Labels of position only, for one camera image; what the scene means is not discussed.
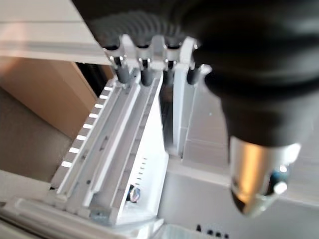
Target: white slot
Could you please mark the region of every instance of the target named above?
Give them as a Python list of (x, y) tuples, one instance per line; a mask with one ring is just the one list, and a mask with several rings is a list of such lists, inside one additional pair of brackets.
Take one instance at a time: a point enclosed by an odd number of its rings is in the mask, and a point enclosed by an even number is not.
[(69, 152), (70, 153), (78, 153), (80, 150), (78, 149), (78, 148), (73, 148), (73, 147), (71, 147), (70, 149), (69, 149)]
[(61, 166), (62, 166), (62, 167), (66, 167), (66, 168), (70, 168), (70, 167), (72, 166), (72, 163), (67, 162), (67, 161), (63, 161), (63, 162), (61, 163)]
[(104, 87), (104, 90), (106, 90), (106, 91), (112, 91), (112, 87), (108, 87), (108, 86), (106, 86), (106, 87)]
[(101, 105), (101, 104), (95, 104), (94, 107), (95, 107), (95, 108), (98, 108), (98, 109), (101, 109), (101, 108), (103, 108), (103, 105)]
[(103, 99), (103, 100), (106, 100), (108, 98), (108, 96), (100, 95), (99, 98)]
[(76, 139), (77, 139), (77, 140), (84, 141), (84, 140), (86, 139), (86, 136), (78, 135), (78, 136), (76, 136)]
[(88, 124), (88, 123), (85, 123), (85, 124), (83, 125), (83, 128), (92, 128), (92, 125), (91, 125), (91, 124)]
[(89, 114), (89, 117), (94, 119), (96, 119), (98, 116), (99, 116), (98, 114)]

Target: white panel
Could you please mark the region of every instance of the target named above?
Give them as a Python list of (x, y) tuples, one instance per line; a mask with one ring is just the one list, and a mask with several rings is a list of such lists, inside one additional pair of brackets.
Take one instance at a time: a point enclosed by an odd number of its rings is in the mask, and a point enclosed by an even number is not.
[(319, 235), (319, 209), (278, 200), (250, 219), (236, 209), (224, 186), (167, 173), (159, 216), (166, 223), (202, 232), (211, 229), (230, 239), (311, 239)]
[(1, 0), (0, 21), (82, 21), (70, 0)]

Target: white plastic part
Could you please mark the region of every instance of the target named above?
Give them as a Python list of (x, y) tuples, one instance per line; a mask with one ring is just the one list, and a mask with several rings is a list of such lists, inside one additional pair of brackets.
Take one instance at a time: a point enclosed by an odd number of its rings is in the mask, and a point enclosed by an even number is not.
[(102, 226), (46, 204), (22, 198), (13, 198), (4, 210), (11, 213), (15, 221), (23, 222), (27, 219), (29, 227), (34, 226), (42, 235), (64, 235), (68, 239), (148, 239), (163, 224), (163, 220), (156, 219), (121, 227)]
[[(112, 225), (157, 216), (168, 154), (159, 103), (162, 72), (155, 72), (154, 77), (152, 85), (144, 87), (138, 72), (130, 86), (115, 85), (100, 111), (92, 109), (90, 116), (98, 117), (88, 117), (86, 123), (94, 120), (92, 128), (86, 134), (79, 132), (86, 138), (82, 141), (79, 137), (79, 145), (72, 144), (79, 149), (77, 155), (73, 159), (69, 154), (65, 156), (64, 161), (71, 167), (56, 194), (50, 193), (46, 203), (94, 221), (101, 220), (103, 215), (106, 218), (102, 223)], [(57, 174), (64, 170), (60, 167)], [(126, 202), (130, 185), (141, 191), (134, 204)]]

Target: black rubber grip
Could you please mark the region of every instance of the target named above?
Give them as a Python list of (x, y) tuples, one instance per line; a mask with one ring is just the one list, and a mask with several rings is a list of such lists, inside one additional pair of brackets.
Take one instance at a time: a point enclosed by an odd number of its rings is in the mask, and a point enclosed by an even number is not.
[(152, 69), (145, 68), (141, 71), (141, 82), (144, 86), (150, 86), (153, 82), (153, 71)]
[(187, 73), (187, 82), (190, 85), (194, 85), (198, 82), (200, 77), (200, 70), (195, 68), (194, 70), (189, 69)]
[(173, 86), (174, 75), (175, 75), (174, 70), (169, 69), (167, 71), (163, 71), (163, 85), (168, 87)]
[(122, 84), (126, 84), (130, 81), (130, 74), (127, 65), (118, 67), (117, 69), (115, 69), (115, 72), (118, 76), (119, 82), (121, 82)]

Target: gray floor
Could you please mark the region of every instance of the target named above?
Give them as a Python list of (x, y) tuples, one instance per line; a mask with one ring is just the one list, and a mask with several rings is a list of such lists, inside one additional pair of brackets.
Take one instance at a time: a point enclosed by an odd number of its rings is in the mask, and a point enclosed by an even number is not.
[(0, 88), (0, 170), (49, 182), (71, 142)]

